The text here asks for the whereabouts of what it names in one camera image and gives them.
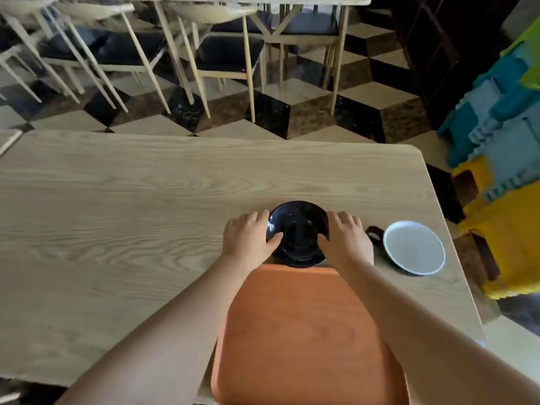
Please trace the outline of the person's right forearm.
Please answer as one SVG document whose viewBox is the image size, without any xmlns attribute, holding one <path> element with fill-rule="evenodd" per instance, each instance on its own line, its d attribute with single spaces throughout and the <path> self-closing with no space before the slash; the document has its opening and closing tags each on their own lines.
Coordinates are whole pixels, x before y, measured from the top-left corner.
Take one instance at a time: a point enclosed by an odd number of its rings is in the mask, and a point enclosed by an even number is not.
<svg viewBox="0 0 540 405">
<path fill-rule="evenodd" d="M 332 264 L 375 320 L 424 405 L 540 405 L 540 385 L 409 298 L 375 267 Z"/>
</svg>

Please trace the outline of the white wooden chair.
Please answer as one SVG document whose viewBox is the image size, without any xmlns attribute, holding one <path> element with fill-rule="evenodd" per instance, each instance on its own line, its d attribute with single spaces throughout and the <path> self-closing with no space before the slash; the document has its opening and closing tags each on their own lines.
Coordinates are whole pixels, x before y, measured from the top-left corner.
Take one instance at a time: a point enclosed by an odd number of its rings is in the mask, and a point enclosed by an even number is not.
<svg viewBox="0 0 540 405">
<path fill-rule="evenodd" d="M 0 67 L 34 98 L 35 101 L 41 104 L 42 99 L 28 85 L 28 81 L 38 80 L 38 76 L 20 56 L 23 49 L 24 46 L 22 44 L 0 49 Z"/>
</svg>

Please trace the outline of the black glossy bowl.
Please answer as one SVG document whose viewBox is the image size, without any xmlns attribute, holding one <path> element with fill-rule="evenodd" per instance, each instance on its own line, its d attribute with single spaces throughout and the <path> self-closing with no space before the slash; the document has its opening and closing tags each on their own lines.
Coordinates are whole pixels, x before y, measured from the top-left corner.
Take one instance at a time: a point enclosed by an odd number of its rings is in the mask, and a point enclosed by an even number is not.
<svg viewBox="0 0 540 405">
<path fill-rule="evenodd" d="M 326 257 L 318 236 L 329 238 L 327 211 L 307 201 L 289 201 L 276 206 L 268 217 L 266 238 L 282 233 L 280 245 L 272 253 L 276 264 L 305 269 L 322 265 Z"/>
</svg>

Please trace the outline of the orange plastic tray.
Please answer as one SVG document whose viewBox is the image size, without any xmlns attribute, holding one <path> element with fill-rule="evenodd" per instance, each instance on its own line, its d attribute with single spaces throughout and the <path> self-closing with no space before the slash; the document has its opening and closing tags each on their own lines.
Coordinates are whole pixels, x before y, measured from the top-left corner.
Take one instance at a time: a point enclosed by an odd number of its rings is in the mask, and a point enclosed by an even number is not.
<svg viewBox="0 0 540 405">
<path fill-rule="evenodd" d="M 332 268 L 261 265 L 228 309 L 211 392 L 220 405 L 409 405 L 404 372 Z"/>
</svg>

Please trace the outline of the white round plate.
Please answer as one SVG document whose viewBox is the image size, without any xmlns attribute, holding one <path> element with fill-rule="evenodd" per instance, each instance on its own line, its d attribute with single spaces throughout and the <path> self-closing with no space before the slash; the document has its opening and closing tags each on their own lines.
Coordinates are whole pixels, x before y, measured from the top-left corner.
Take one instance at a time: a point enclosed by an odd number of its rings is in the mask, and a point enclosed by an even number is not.
<svg viewBox="0 0 540 405">
<path fill-rule="evenodd" d="M 395 265 L 413 275 L 433 275 L 446 263 L 441 239 L 427 226 L 415 221 L 390 224 L 384 231 L 382 244 Z"/>
</svg>

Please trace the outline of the person's right hand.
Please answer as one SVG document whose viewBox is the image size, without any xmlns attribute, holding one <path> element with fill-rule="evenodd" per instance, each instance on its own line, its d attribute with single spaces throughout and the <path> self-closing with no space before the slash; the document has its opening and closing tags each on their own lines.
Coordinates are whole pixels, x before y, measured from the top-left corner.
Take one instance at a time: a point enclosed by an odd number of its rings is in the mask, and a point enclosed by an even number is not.
<svg viewBox="0 0 540 405">
<path fill-rule="evenodd" d="M 359 217 L 352 215 L 353 229 L 342 230 L 339 212 L 328 211 L 328 240 L 334 243 L 334 252 L 324 254 L 338 272 L 368 268 L 374 266 L 374 249 L 368 236 L 361 237 L 358 233 Z"/>
</svg>

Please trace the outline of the teal foam mat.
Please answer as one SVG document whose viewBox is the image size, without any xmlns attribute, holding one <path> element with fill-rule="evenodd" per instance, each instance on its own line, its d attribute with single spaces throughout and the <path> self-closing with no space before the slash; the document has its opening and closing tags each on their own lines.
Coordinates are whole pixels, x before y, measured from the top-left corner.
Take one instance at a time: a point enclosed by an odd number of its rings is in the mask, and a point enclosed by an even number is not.
<svg viewBox="0 0 540 405">
<path fill-rule="evenodd" d="M 449 136 L 452 147 L 446 163 L 456 168 L 478 147 L 471 133 L 497 129 L 540 101 L 540 91 L 524 87 L 520 80 L 528 69 L 519 55 L 500 57 L 480 74 L 437 130 L 438 136 Z"/>
</svg>

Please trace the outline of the beige chair with black seat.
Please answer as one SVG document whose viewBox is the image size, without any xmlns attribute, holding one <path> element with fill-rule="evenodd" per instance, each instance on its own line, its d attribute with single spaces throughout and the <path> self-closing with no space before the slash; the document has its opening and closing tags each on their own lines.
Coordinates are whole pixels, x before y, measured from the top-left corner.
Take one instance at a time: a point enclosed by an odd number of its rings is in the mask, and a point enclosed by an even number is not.
<svg viewBox="0 0 540 405">
<path fill-rule="evenodd" d="M 205 94 L 203 77 L 246 80 L 249 94 L 251 120 L 255 123 L 255 97 L 253 73 L 261 58 L 264 58 L 265 42 L 250 40 L 247 18 L 257 15 L 257 5 L 209 4 L 171 1 L 177 13 L 180 31 L 184 39 L 188 60 L 200 98 L 208 118 L 211 117 Z M 236 36 L 220 33 L 212 35 L 214 25 L 240 20 L 241 32 Z M 185 21 L 196 25 L 207 25 L 207 32 L 200 38 L 198 46 L 192 48 Z"/>
<path fill-rule="evenodd" d="M 106 74 L 107 72 L 147 74 L 166 112 L 171 113 L 154 73 L 154 67 L 165 53 L 166 38 L 157 32 L 136 32 L 134 30 L 128 18 L 128 14 L 135 11 L 131 2 L 59 1 L 52 7 L 52 10 L 64 20 L 69 34 L 74 38 L 74 46 L 82 49 L 84 62 L 89 63 L 91 68 L 98 73 L 125 112 L 127 112 L 127 107 L 116 92 Z M 96 25 L 113 18 L 119 18 L 125 25 L 125 30 L 98 28 L 98 40 L 94 46 L 90 45 L 90 41 L 84 40 L 82 30 L 76 28 L 76 24 Z"/>
<path fill-rule="evenodd" d="M 75 74 L 75 68 L 86 71 L 90 80 L 110 104 L 116 108 L 109 94 L 91 69 L 85 47 L 90 52 L 104 40 L 97 30 L 78 31 L 80 42 L 65 25 L 59 13 L 53 13 L 57 0 L 0 0 L 0 15 L 15 31 L 32 56 L 43 66 L 64 95 L 79 103 L 76 94 L 85 90 Z"/>
<path fill-rule="evenodd" d="M 315 44 L 326 45 L 323 61 L 325 73 L 321 85 L 322 89 L 326 89 L 329 77 L 335 71 L 338 44 L 343 36 L 342 22 L 336 17 L 336 12 L 303 12 L 302 9 L 302 5 L 294 5 L 289 11 L 284 8 L 283 19 L 267 38 L 279 48 L 279 87 L 282 87 L 285 75 L 285 46 Z"/>
</svg>

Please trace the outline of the person's left forearm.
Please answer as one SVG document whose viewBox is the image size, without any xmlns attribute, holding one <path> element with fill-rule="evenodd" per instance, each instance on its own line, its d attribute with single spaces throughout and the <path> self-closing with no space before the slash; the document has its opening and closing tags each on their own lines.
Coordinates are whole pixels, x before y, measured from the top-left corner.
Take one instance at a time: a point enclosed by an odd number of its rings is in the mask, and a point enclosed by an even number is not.
<svg viewBox="0 0 540 405">
<path fill-rule="evenodd" d="M 55 405 L 191 405 L 234 297 L 264 260 L 219 257 L 104 354 Z"/>
</svg>

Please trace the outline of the person's left hand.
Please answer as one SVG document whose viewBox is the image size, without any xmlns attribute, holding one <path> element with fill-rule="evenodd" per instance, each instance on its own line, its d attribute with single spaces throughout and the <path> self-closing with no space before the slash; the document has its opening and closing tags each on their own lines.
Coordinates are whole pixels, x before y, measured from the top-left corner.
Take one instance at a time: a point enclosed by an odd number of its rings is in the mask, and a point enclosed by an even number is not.
<svg viewBox="0 0 540 405">
<path fill-rule="evenodd" d="M 224 230 L 219 257 L 219 261 L 247 273 L 258 268 L 272 255 L 266 252 L 266 242 L 269 240 L 266 238 L 269 211 L 259 211 L 259 222 L 254 228 L 247 227 L 249 214 L 245 213 L 235 218 L 237 223 L 232 235 L 225 235 Z"/>
</svg>

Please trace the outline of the grey foam mat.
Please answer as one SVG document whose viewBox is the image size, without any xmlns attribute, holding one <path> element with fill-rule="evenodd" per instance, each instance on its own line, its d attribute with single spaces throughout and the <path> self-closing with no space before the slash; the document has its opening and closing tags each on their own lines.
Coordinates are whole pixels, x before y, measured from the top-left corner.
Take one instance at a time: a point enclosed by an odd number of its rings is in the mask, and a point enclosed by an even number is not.
<svg viewBox="0 0 540 405">
<path fill-rule="evenodd" d="M 517 83 L 501 93 L 493 80 L 478 89 L 472 102 L 485 112 L 468 135 L 473 150 L 467 160 L 485 161 L 491 183 L 482 195 L 492 202 L 540 179 L 540 89 Z"/>
</svg>

